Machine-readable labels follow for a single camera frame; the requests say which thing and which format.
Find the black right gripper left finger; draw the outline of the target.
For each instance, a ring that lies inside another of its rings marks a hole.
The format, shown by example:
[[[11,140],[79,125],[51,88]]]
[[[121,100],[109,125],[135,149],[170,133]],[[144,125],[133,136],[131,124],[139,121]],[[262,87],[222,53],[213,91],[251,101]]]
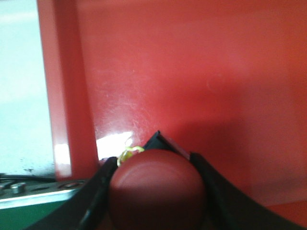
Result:
[[[108,158],[71,199],[27,229],[96,230],[106,215],[108,189],[117,168],[117,158]]]

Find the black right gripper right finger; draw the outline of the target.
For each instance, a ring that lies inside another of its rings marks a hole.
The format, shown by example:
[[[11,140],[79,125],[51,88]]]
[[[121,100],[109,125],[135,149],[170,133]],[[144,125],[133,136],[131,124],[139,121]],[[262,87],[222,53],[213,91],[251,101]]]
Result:
[[[206,159],[191,153],[190,162],[207,191],[209,219],[216,230],[305,230],[268,210],[225,179]]]

